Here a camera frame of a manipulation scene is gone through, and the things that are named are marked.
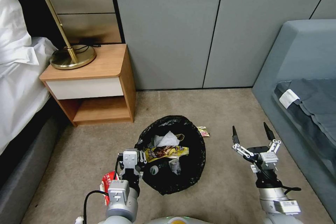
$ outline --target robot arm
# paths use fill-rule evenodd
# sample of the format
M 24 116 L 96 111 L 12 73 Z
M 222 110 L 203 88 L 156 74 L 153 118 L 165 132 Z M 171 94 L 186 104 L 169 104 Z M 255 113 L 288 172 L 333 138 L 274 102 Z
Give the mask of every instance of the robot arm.
M 112 180 L 108 188 L 110 203 L 104 224 L 128 224 L 134 222 L 137 217 L 137 198 L 140 194 L 139 151 L 137 149 L 125 150 L 122 154 L 122 161 L 117 160 L 117 163 L 122 164 L 123 167 L 120 172 L 121 180 Z
M 285 223 L 298 223 L 295 222 L 296 219 L 292 215 L 299 214 L 301 212 L 300 207 L 297 201 L 289 200 L 286 193 L 291 190 L 299 191 L 301 189 L 283 186 L 282 182 L 277 179 L 275 171 L 277 170 L 276 163 L 279 158 L 276 152 L 281 145 L 281 141 L 275 139 L 273 132 L 266 123 L 264 123 L 264 128 L 270 141 L 269 147 L 259 146 L 246 149 L 240 145 L 236 129 L 233 126 L 232 149 L 252 163 L 251 169 L 257 175 L 255 184 L 260 192 L 260 204 L 267 215 L 267 219 L 264 220 L 265 223 L 273 223 L 268 222 L 270 221 L 269 216 L 275 215 L 276 217 L 272 218 L 277 219 L 277 223 L 283 223 L 279 222 L 280 219 L 288 221 Z

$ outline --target wooden nightstand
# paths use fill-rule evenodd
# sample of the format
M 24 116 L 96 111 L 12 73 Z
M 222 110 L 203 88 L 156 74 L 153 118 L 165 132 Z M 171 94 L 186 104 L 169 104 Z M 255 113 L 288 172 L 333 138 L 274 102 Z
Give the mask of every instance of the wooden nightstand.
M 90 64 L 72 70 L 51 65 L 40 80 L 74 126 L 134 121 L 135 86 L 127 45 L 95 48 Z

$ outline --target snack wrapper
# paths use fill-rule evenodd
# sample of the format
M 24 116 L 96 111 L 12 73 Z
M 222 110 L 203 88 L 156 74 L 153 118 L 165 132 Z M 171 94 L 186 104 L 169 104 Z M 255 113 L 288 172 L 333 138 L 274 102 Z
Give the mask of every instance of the snack wrapper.
M 101 184 L 100 184 L 100 186 L 99 186 L 99 189 L 100 189 L 101 191 L 104 191 L 104 192 L 106 192 L 106 193 L 108 192 L 107 190 L 109 189 L 109 186 L 110 186 L 110 184 L 111 184 L 111 181 L 113 180 L 113 176 L 114 176 L 114 171 L 111 171 L 111 172 L 106 173 L 106 174 L 104 175 L 104 177 L 103 177 L 102 180 L 101 180 Z M 110 202 L 110 198 L 109 198 L 108 196 L 105 195 L 105 202 L 104 202 L 104 204 L 105 204 L 105 205 L 108 205 L 109 202 Z
M 160 158 L 178 158 L 189 154 L 189 148 L 183 146 L 162 146 L 145 150 L 148 163 Z
M 210 136 L 210 134 L 208 133 L 206 127 L 199 126 L 199 127 L 197 127 L 197 129 L 201 133 L 202 137 L 209 137 Z

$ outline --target carpet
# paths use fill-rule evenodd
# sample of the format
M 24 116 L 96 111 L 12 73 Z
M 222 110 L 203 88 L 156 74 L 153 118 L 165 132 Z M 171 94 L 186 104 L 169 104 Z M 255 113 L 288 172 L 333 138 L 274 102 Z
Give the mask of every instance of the carpet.
M 259 204 L 256 176 L 250 164 L 232 146 L 235 125 L 244 147 L 267 145 L 265 121 L 274 131 L 251 89 L 138 92 L 134 123 L 68 126 L 46 169 L 22 224 L 74 223 L 83 214 L 86 194 L 99 189 L 102 176 L 114 169 L 117 153 L 132 148 L 140 133 L 166 115 L 186 116 L 196 126 L 206 126 L 206 164 L 197 184 L 172 195 L 161 196 L 140 181 L 136 223 L 172 215 L 190 216 L 211 223 L 261 223 L 265 213 Z M 282 145 L 278 151 L 278 178 L 290 192 L 305 224 L 332 221 L 292 157 Z M 102 195 L 91 195 L 88 224 L 105 219 Z

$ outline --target black garbage bag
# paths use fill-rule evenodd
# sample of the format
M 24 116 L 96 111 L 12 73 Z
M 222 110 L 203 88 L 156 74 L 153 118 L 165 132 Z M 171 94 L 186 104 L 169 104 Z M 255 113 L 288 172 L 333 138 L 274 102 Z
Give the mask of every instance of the black garbage bag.
M 196 126 L 181 115 L 168 115 L 149 125 L 139 136 L 135 148 L 145 150 L 154 135 L 164 136 L 169 131 L 175 135 L 183 134 L 184 139 L 179 145 L 189 148 L 189 154 L 179 158 L 181 174 L 177 175 L 171 171 L 168 162 L 172 159 L 168 157 L 147 163 L 142 169 L 143 180 L 162 195 L 182 191 L 197 183 L 205 165 L 203 138 Z M 152 166 L 159 167 L 159 171 L 155 175 L 149 171 Z

